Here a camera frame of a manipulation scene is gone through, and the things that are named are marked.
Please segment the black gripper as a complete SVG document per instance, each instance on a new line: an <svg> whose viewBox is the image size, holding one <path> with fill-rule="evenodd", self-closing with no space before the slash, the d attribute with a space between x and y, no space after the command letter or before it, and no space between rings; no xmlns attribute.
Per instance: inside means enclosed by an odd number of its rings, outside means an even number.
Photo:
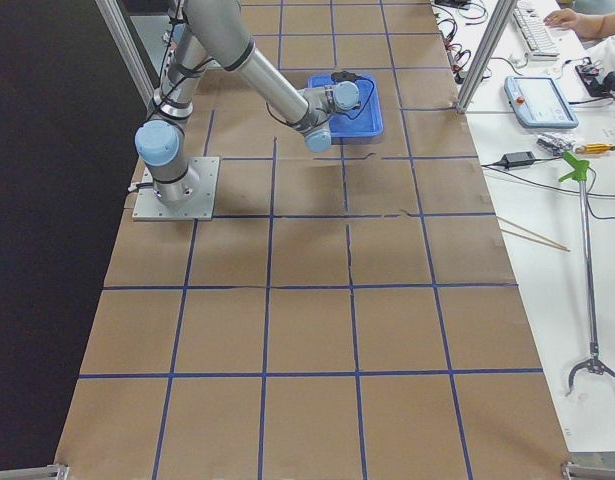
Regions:
<svg viewBox="0 0 615 480"><path fill-rule="evenodd" d="M343 70L339 72L333 72L330 75L330 78L331 78L331 81L334 83L342 83L342 82L355 83L359 79L359 76L356 73Z"/></svg>

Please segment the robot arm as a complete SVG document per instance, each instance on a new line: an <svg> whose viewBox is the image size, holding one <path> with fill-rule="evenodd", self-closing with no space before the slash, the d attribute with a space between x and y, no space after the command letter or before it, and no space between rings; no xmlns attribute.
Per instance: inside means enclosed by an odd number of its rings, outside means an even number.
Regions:
<svg viewBox="0 0 615 480"><path fill-rule="evenodd" d="M329 119L360 105L350 73L334 74L320 87L295 88L257 47L238 1L173 1L171 32L145 123L135 134L136 150L152 176L153 197L178 206L192 199L201 177L183 153L184 129L196 97L234 112L252 112L260 97L278 123L300 133L307 148L331 146Z"/></svg>

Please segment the person hand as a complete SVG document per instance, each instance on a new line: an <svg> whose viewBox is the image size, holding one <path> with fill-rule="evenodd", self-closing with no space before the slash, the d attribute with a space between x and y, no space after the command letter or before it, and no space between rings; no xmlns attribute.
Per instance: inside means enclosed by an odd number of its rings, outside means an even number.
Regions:
<svg viewBox="0 0 615 480"><path fill-rule="evenodd" d="M544 17L543 23L550 28L575 29L579 15L569 8L554 10Z"/></svg>

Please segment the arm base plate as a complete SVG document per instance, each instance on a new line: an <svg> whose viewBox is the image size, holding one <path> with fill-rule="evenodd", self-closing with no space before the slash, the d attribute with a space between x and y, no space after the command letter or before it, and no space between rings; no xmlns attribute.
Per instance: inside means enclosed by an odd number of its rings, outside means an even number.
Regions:
<svg viewBox="0 0 615 480"><path fill-rule="evenodd" d="M220 159L218 157L187 157L186 176L173 184L153 180L143 168L137 189L132 218L135 221L209 221L213 217Z"/></svg>

